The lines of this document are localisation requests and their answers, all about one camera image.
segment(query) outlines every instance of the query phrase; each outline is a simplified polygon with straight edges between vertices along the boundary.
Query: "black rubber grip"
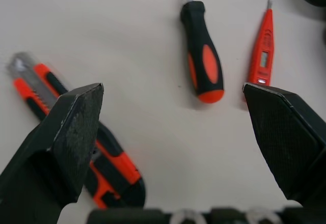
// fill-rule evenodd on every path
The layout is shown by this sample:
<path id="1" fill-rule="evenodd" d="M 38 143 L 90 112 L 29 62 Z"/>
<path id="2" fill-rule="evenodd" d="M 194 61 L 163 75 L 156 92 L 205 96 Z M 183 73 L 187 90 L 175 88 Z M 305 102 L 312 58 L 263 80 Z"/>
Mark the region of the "black rubber grip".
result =
<path id="1" fill-rule="evenodd" d="M 97 182 L 96 175 L 91 168 L 89 168 L 87 171 L 87 176 L 85 178 L 84 185 L 92 196 L 96 194 L 98 188 L 98 182 Z"/>
<path id="2" fill-rule="evenodd" d="M 99 156 L 94 161 L 94 166 L 118 194 L 123 194 L 123 192 L 131 186 L 104 155 Z"/>
<path id="3" fill-rule="evenodd" d="M 108 207 L 126 207 L 127 205 L 123 203 L 121 200 L 117 200 L 113 193 L 106 192 L 102 197 L 101 200 L 106 204 Z"/>
<path id="4" fill-rule="evenodd" d="M 116 138 L 101 122 L 98 124 L 96 139 L 107 150 L 107 152 L 114 157 L 119 156 L 123 152 L 123 149 L 120 147 Z"/>
<path id="5" fill-rule="evenodd" d="M 187 36 L 188 61 L 197 95 L 224 90 L 220 58 L 209 36 L 204 13 L 204 4 L 198 1 L 185 4 L 181 10 L 181 21 Z"/>
<path id="6" fill-rule="evenodd" d="M 49 84 L 54 88 L 54 90 L 59 94 L 65 94 L 68 92 L 68 90 L 62 85 L 62 83 L 56 78 L 56 76 L 49 72 L 45 76 L 46 80 L 49 82 Z"/>
<path id="7" fill-rule="evenodd" d="M 39 105 L 34 101 L 33 98 L 26 99 L 26 103 L 29 106 L 29 108 L 32 110 L 32 112 L 36 115 L 36 117 L 43 121 L 46 117 L 46 113 L 39 107 Z"/>

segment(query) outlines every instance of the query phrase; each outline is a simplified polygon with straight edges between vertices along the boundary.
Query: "screwdriver handle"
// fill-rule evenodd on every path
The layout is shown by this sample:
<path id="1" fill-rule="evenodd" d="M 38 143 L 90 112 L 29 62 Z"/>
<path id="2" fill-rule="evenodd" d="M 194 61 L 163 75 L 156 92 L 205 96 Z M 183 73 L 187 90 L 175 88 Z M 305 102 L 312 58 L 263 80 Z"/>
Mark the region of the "screwdriver handle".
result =
<path id="1" fill-rule="evenodd" d="M 198 98 L 204 103 L 215 103 L 224 95 L 223 73 L 204 14 L 203 2 L 188 2 L 182 7 L 181 22 L 186 31 L 188 64 Z"/>

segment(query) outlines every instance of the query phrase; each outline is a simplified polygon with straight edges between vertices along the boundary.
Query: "white table surface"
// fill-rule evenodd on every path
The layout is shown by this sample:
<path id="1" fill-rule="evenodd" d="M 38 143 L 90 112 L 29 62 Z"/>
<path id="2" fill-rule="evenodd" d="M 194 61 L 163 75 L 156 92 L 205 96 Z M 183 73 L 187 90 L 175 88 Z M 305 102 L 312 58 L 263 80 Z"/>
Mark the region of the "white table surface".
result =
<path id="1" fill-rule="evenodd" d="M 104 84 L 102 122 L 141 171 L 146 207 L 165 211 L 234 206 L 280 209 L 285 199 L 255 141 L 241 86 L 267 0 L 201 0 L 226 93 L 193 96 L 179 12 L 185 0 L 0 0 L 0 170 L 38 124 L 5 64 L 30 51 L 68 88 Z M 301 95 L 326 119 L 322 9 L 274 0 L 272 85 Z M 83 190 L 59 223 L 85 223 L 95 204 Z"/>

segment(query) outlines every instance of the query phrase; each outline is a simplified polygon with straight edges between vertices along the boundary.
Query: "black and orange handle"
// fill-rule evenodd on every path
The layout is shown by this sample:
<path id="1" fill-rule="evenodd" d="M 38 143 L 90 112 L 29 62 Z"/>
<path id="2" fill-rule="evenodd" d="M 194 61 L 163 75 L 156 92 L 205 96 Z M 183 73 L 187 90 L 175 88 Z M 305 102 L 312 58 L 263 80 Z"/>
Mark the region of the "black and orange handle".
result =
<path id="1" fill-rule="evenodd" d="M 204 14 L 203 2 L 191 1 L 182 7 L 181 21 L 186 31 L 188 64 L 197 96 L 204 103 L 215 103 L 224 95 L 223 73 Z"/>
<path id="2" fill-rule="evenodd" d="M 44 64 L 36 64 L 34 71 L 56 96 L 68 91 Z M 91 161 L 85 181 L 93 200 L 100 208 L 143 207 L 146 195 L 143 179 L 114 135 L 101 122 L 96 148 L 101 155 Z"/>

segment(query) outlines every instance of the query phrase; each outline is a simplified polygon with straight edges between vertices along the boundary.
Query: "orange handle section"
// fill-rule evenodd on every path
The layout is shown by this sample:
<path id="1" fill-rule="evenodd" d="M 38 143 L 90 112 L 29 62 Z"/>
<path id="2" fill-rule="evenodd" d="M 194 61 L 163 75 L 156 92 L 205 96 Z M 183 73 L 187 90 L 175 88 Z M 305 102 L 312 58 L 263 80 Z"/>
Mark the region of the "orange handle section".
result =
<path id="1" fill-rule="evenodd" d="M 105 147 L 103 147 L 98 140 L 96 140 L 96 146 L 131 185 L 135 184 L 141 178 L 141 175 L 125 152 L 122 152 L 119 156 L 114 157 L 107 152 Z"/>
<path id="2" fill-rule="evenodd" d="M 120 195 L 113 189 L 113 187 L 108 183 L 108 181 L 102 176 L 102 174 L 94 166 L 94 163 L 91 161 L 90 168 L 94 172 L 97 178 L 97 191 L 93 196 L 93 200 L 101 209 L 106 209 L 106 203 L 101 199 L 106 192 L 114 194 L 115 199 L 120 199 Z"/>

